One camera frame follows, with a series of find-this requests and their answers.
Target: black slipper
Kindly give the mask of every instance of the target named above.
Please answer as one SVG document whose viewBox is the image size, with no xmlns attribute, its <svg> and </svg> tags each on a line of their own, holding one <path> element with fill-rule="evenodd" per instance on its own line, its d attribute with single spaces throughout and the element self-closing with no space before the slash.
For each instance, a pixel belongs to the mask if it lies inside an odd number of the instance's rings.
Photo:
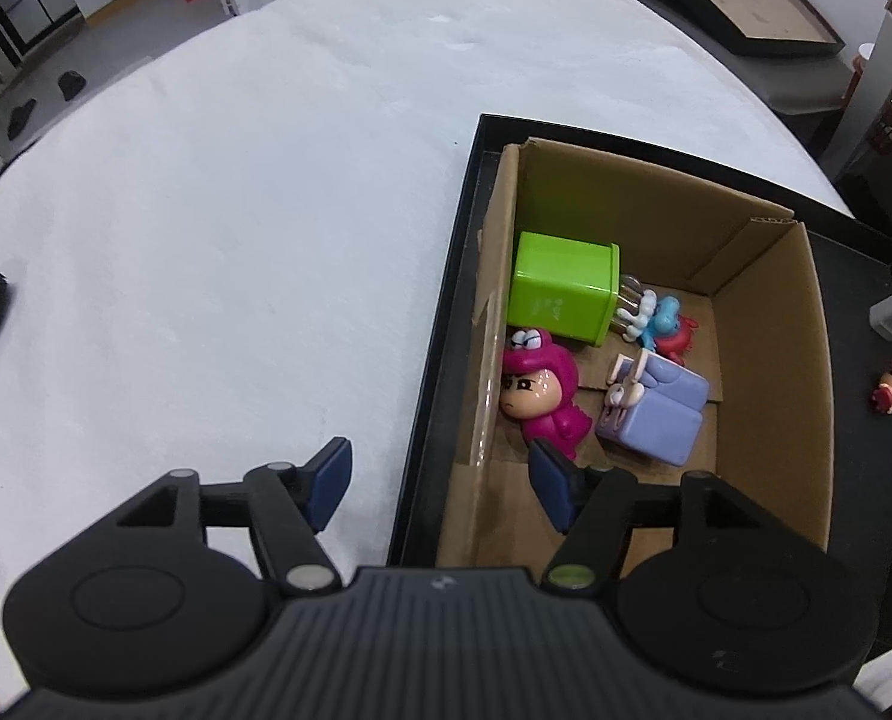
<svg viewBox="0 0 892 720">
<path fill-rule="evenodd" d="M 9 115 L 9 127 L 6 127 L 9 140 L 15 141 L 20 136 L 25 126 L 29 124 L 29 117 L 32 116 L 32 109 L 35 107 L 36 98 L 30 98 L 22 105 L 13 108 L 13 112 Z"/>
<path fill-rule="evenodd" d="M 67 103 L 86 87 L 86 79 L 75 70 L 65 71 L 64 74 L 59 76 L 57 83 L 63 93 L 63 100 Z"/>
</svg>

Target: green container lid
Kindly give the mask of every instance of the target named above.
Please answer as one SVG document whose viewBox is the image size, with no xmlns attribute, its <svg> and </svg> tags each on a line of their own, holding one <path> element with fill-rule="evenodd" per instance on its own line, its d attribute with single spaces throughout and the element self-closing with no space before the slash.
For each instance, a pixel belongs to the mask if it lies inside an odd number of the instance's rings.
<svg viewBox="0 0 892 720">
<path fill-rule="evenodd" d="M 620 247 L 524 232 L 519 237 L 507 322 L 599 346 L 616 311 Z"/>
</svg>

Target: white toy eye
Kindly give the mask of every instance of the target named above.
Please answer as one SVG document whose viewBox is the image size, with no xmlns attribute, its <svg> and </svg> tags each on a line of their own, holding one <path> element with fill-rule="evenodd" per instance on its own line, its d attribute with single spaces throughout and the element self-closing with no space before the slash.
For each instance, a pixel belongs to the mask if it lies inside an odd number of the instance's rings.
<svg viewBox="0 0 892 720">
<path fill-rule="evenodd" d="M 528 349 L 538 349 L 540 346 L 543 346 L 543 338 L 539 335 L 539 331 L 526 330 L 526 335 L 523 338 L 523 346 L 526 346 Z"/>
</svg>

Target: silver screw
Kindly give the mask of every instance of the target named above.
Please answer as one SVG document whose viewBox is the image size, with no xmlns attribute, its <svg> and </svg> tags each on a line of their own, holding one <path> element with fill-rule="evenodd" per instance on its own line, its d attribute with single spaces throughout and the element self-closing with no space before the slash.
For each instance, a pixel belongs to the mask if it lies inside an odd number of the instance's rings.
<svg viewBox="0 0 892 720">
<path fill-rule="evenodd" d="M 336 575 L 332 569 L 315 563 L 297 565 L 286 573 L 286 581 L 297 590 L 321 590 L 332 584 L 334 579 Z"/>
<path fill-rule="evenodd" d="M 563 563 L 558 565 L 549 574 L 547 578 L 556 586 L 567 590 L 582 590 L 584 587 L 590 586 L 596 581 L 596 574 L 593 569 L 587 565 L 576 565 L 575 563 Z"/>
</svg>

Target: purple toy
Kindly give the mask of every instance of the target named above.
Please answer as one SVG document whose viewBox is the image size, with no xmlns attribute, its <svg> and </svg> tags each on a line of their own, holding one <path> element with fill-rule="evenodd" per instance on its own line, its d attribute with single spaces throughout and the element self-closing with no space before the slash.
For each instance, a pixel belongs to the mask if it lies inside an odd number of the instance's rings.
<svg viewBox="0 0 892 720">
<path fill-rule="evenodd" d="M 570 460 L 593 420 L 573 403 L 579 370 L 546 330 L 518 330 L 502 353 L 500 408 L 521 421 L 523 439 L 548 439 Z"/>
<path fill-rule="evenodd" d="M 707 380 L 641 349 L 635 360 L 618 355 L 606 384 L 597 436 L 673 466 L 686 463 L 702 425 Z"/>
</svg>

